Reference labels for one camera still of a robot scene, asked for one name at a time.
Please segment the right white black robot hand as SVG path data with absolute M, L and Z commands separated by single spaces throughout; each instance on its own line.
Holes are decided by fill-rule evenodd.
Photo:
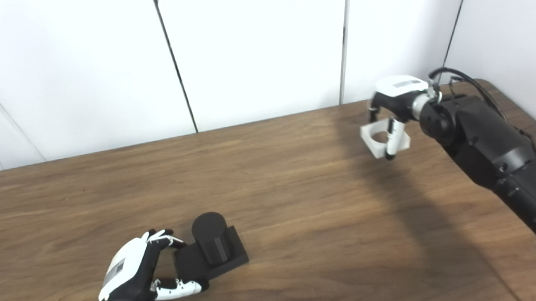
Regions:
M 409 121 L 418 121 L 423 107 L 429 102 L 440 102 L 441 91 L 428 82 L 413 76 L 391 76 L 380 79 L 367 105 L 368 121 L 378 121 L 385 108 L 392 113 L 386 127 L 384 157 L 393 160 L 400 150 L 400 141 Z

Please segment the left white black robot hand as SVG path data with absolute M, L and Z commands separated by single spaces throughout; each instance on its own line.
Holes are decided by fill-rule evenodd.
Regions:
M 151 229 L 131 239 L 113 256 L 98 301 L 170 301 L 208 290 L 204 279 L 185 282 L 154 276 L 162 250 L 186 245 L 171 229 Z

